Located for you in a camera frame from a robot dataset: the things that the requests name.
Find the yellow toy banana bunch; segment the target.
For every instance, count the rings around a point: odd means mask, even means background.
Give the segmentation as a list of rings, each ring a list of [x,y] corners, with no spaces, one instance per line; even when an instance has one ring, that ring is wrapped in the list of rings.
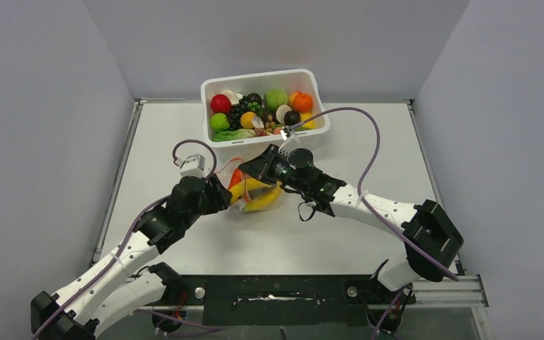
[[[252,212],[269,210],[274,206],[282,193],[283,190],[279,186],[265,188],[261,195],[244,205],[243,211]]]

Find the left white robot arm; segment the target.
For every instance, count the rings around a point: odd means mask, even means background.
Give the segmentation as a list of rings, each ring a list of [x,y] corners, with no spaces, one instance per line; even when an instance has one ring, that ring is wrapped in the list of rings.
[[[216,175],[183,177],[171,194],[148,205],[123,240],[89,270],[55,293],[42,291],[30,304],[34,339],[96,339],[135,310],[179,290],[181,277],[165,263],[150,266],[201,216],[228,209],[232,194]]]

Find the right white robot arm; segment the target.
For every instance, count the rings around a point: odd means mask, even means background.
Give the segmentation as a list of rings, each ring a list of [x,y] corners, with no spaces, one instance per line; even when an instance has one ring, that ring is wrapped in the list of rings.
[[[450,267],[463,237],[433,200],[401,203],[365,193],[318,169],[312,152],[304,148],[286,153],[271,144],[239,170],[300,195],[315,212],[359,221],[401,240],[404,252],[382,265],[370,282],[370,293],[379,302],[390,301],[401,287],[420,278],[432,282],[458,278]]]

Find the clear orange-zip bag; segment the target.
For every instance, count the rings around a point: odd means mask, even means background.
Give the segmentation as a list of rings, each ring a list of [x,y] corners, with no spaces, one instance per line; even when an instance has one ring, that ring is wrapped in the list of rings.
[[[239,169],[244,160],[235,157],[220,166],[215,174],[231,193],[230,205],[242,213],[276,209],[283,191],[278,185],[264,184]]]

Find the toy carrot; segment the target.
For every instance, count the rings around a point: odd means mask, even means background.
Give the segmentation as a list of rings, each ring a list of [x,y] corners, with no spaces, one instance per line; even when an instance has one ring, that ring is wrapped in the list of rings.
[[[243,181],[244,181],[243,172],[241,170],[239,170],[238,168],[236,168],[232,172],[232,176],[231,176],[231,179],[230,179],[230,182],[229,182],[229,185],[228,185],[228,189],[232,189],[236,185],[241,184]]]

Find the single yellow toy banana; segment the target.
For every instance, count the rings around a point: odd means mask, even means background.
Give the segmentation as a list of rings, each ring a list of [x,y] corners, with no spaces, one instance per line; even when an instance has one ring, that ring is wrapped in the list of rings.
[[[234,205],[239,200],[243,200],[247,203],[252,200],[250,192],[270,187],[271,185],[262,183],[255,178],[247,178],[241,184],[229,189],[229,192],[232,194],[229,204]]]

